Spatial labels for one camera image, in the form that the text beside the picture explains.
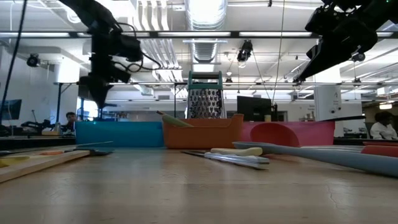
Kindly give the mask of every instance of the camera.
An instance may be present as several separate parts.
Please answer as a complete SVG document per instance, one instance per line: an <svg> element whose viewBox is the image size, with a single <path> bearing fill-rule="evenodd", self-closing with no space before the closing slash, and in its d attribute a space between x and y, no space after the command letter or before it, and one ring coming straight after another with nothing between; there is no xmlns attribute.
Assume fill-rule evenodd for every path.
<svg viewBox="0 0 398 224"><path fill-rule="evenodd" d="M30 54L30 57L26 61L27 66L35 68L40 66L40 59L38 54Z"/></svg>

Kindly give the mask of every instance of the blue bin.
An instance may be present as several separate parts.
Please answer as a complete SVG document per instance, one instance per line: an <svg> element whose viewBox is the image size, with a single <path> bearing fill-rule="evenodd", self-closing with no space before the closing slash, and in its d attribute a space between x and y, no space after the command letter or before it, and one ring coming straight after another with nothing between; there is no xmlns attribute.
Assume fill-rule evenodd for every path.
<svg viewBox="0 0 398 224"><path fill-rule="evenodd" d="M164 147L161 122L76 122L76 143L96 147Z"/></svg>

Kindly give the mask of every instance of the pink bin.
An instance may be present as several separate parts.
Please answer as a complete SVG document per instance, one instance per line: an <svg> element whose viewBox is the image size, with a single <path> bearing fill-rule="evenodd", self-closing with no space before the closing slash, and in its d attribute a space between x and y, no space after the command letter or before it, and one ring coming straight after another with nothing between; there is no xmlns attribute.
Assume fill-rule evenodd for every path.
<svg viewBox="0 0 398 224"><path fill-rule="evenodd" d="M267 142L281 146L331 146L335 122L244 123L242 141Z"/></svg>

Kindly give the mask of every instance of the woman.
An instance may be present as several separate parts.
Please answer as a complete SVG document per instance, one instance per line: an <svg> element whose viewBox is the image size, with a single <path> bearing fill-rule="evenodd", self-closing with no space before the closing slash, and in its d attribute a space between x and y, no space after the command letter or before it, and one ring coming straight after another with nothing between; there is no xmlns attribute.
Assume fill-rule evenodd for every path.
<svg viewBox="0 0 398 224"><path fill-rule="evenodd" d="M383 111L374 116L376 123L371 128L371 136L373 139L398 139L397 132L391 125L391 119L394 117L392 113Z"/></svg>

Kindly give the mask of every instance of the box grater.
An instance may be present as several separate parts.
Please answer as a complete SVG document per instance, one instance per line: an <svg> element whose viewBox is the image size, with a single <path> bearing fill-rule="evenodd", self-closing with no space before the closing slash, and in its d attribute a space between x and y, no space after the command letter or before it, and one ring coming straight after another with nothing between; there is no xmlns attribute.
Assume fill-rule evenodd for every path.
<svg viewBox="0 0 398 224"><path fill-rule="evenodd" d="M226 118L221 72L189 73L187 118Z"/></svg>

